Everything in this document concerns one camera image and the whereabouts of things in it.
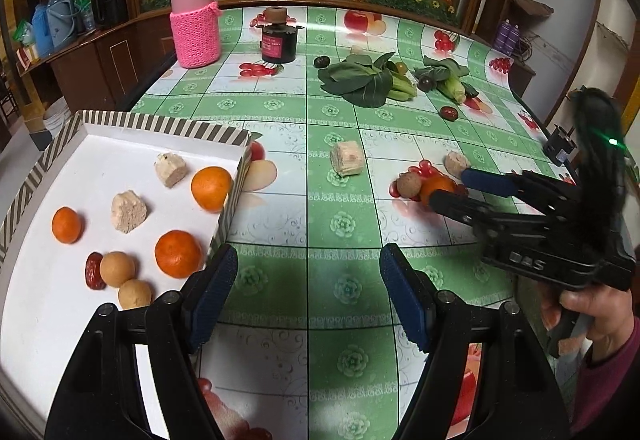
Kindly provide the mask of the person's right hand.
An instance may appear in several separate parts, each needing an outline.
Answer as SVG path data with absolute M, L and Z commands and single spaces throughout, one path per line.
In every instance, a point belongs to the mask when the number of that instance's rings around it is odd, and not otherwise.
M 621 292 L 606 285 L 590 286 L 579 292 L 538 283 L 541 319 L 548 330 L 555 328 L 562 310 L 591 316 L 593 321 L 586 337 L 592 342 L 591 359 L 604 361 L 623 348 L 634 332 L 634 310 L 631 291 Z

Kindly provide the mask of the person's pink sleeve forearm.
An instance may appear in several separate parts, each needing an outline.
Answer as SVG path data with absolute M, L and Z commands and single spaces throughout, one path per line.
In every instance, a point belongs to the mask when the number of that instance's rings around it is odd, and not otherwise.
M 639 319 L 620 350 L 579 370 L 572 439 L 639 438 Z

